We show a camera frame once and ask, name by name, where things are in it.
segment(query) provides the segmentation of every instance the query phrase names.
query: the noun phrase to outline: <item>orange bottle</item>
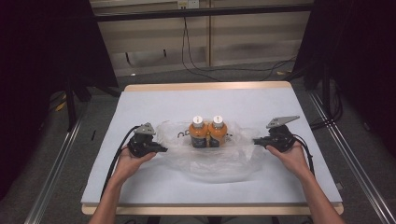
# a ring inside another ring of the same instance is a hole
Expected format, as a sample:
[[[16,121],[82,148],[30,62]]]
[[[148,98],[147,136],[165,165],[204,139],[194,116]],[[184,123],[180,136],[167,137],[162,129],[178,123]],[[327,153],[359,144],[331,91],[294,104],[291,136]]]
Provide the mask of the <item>orange bottle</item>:
[[[213,118],[213,122],[209,124],[208,130],[210,134],[210,147],[220,147],[225,143],[227,125],[225,125],[221,116],[215,116]]]
[[[206,147],[207,125],[202,117],[195,116],[192,119],[189,132],[193,147]]]

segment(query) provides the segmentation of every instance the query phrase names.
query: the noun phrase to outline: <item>plastic bag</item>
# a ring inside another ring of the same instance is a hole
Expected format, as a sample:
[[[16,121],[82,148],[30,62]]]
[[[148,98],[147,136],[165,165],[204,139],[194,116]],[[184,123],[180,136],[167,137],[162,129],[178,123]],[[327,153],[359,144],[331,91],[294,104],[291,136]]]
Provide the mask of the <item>plastic bag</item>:
[[[260,132],[242,129],[227,121],[226,143],[220,147],[195,148],[188,133],[190,122],[160,124],[157,141],[168,151],[162,155],[173,167],[205,182],[230,183],[243,181],[262,168],[264,153],[253,144]]]

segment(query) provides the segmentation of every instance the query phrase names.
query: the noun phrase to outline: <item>human arm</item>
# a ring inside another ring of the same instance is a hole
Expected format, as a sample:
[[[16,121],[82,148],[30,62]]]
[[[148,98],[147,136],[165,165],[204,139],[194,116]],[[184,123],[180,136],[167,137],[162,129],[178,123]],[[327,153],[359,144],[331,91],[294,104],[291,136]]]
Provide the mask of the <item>human arm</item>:
[[[116,170],[108,180],[103,197],[91,217],[90,224],[114,223],[123,183],[139,169],[141,164],[156,155],[151,152],[142,158],[131,157],[128,149],[125,148],[119,156]]]
[[[271,146],[267,146],[267,149],[278,157],[285,167],[300,180],[314,223],[345,223],[335,211],[318,184],[318,181],[309,170],[306,164],[304,150],[300,143],[296,142],[290,150],[284,153],[279,152]]]

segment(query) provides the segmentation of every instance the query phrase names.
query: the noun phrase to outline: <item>white bottle cap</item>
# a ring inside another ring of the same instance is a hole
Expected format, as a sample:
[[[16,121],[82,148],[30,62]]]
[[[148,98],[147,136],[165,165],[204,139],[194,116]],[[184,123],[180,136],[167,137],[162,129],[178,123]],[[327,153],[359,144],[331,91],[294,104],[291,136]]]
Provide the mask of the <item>white bottle cap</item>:
[[[222,128],[223,125],[224,125],[224,122],[222,120],[222,116],[215,116],[213,118],[213,127]]]
[[[201,116],[195,116],[192,119],[192,126],[194,128],[202,128],[204,126],[204,119]]]

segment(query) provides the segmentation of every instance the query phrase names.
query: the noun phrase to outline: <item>forearm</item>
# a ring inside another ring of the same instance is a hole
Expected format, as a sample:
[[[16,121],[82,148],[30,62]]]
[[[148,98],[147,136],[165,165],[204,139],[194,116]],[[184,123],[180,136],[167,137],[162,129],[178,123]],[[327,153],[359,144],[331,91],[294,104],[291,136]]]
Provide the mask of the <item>forearm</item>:
[[[345,223],[335,211],[317,180],[310,172],[306,172],[304,176],[301,176],[300,181],[303,185],[305,198],[308,202],[314,223]]]
[[[116,210],[119,203],[122,183],[122,181],[110,178],[101,202],[99,203],[89,222],[90,224],[108,224],[115,222]]]

